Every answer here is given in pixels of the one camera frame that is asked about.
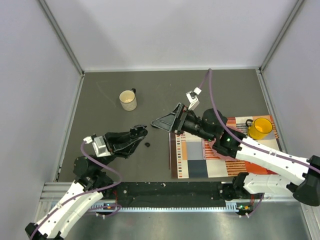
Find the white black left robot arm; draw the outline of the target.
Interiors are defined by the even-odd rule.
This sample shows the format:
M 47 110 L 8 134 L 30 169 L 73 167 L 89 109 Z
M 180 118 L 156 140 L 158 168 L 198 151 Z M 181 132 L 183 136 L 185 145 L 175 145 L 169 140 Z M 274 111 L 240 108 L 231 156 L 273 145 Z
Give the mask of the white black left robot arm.
M 109 163 L 116 158 L 129 158 L 147 134 L 146 125 L 136 125 L 126 132 L 85 137 L 80 145 L 82 156 L 74 161 L 74 181 L 46 216 L 26 226 L 28 238 L 65 239 L 90 207 L 103 198 L 109 198 L 122 182 L 121 174 L 109 167 Z

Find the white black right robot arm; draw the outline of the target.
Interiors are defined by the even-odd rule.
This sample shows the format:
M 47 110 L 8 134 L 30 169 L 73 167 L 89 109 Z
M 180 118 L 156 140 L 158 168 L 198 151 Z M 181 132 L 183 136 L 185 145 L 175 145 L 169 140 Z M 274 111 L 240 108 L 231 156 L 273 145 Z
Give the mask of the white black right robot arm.
M 169 133 L 185 132 L 207 140 L 212 150 L 226 160 L 256 164 L 272 172 L 271 175 L 240 173 L 233 179 L 233 192 L 239 198 L 255 194 L 292 195 L 294 199 L 312 207 L 320 205 L 320 158 L 290 155 L 259 143 L 244 133 L 226 125 L 216 107 L 196 116 L 182 103 L 151 122 L 151 126 Z

